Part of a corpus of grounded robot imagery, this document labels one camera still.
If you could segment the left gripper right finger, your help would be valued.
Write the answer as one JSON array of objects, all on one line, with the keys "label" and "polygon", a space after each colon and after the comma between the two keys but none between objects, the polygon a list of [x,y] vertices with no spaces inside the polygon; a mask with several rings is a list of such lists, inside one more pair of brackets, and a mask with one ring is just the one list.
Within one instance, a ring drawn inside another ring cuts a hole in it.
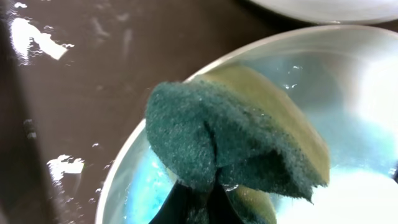
[{"label": "left gripper right finger", "polygon": [[222,185],[214,186],[208,197],[209,224],[243,224]]}]

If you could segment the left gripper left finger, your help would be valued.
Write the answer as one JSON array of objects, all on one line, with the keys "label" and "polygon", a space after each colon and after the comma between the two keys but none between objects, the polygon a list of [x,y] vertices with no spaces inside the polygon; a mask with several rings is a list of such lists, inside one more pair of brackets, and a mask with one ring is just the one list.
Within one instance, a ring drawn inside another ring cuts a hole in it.
[{"label": "left gripper left finger", "polygon": [[176,181],[165,202],[149,224],[186,224],[189,211],[195,207],[197,195],[190,187]]}]

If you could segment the green yellow sponge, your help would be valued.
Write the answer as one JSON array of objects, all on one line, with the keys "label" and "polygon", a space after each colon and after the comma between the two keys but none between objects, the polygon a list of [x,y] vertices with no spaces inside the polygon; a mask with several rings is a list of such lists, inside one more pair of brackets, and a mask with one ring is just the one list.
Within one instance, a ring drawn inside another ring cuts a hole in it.
[{"label": "green yellow sponge", "polygon": [[317,130],[284,91],[241,65],[158,84],[146,134],[176,181],[197,195],[187,223],[209,223],[218,184],[244,223],[275,223],[269,194],[311,200],[330,181],[329,149]]}]

